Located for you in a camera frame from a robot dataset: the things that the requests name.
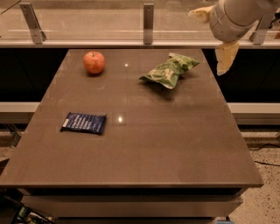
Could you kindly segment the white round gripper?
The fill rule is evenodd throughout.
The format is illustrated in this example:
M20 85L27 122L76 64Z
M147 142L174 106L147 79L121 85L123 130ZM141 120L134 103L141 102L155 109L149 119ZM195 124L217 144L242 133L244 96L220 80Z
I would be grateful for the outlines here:
M239 50L239 42L253 26L254 16L249 3L216 3L188 12L190 18L208 23L214 37L226 42L215 48L217 75L225 74Z

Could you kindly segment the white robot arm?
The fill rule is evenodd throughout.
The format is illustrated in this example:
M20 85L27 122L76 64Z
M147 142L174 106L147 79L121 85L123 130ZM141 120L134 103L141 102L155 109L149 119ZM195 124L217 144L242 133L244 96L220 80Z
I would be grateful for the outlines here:
M188 16L209 24L213 36L221 41L215 48L217 74L223 75L232 66L239 50L239 40L256 24L251 35L261 45L272 18L280 8L280 0L219 0L216 4L191 10Z

